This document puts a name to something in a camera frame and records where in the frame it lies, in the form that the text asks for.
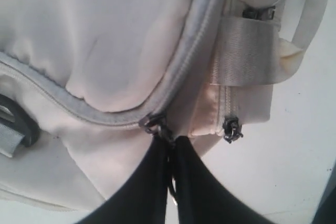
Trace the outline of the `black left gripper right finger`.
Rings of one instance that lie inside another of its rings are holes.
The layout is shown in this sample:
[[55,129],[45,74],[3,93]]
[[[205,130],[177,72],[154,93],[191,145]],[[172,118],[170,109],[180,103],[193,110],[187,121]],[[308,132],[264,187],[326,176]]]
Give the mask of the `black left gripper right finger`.
[[179,223],[267,223],[213,176],[186,136],[175,140],[173,177]]

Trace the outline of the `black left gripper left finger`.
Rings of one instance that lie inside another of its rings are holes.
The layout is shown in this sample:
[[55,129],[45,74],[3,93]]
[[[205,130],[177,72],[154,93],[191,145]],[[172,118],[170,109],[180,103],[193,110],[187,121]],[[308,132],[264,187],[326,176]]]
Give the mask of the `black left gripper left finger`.
[[154,136],[126,183],[79,223],[165,223],[169,180],[167,142]]

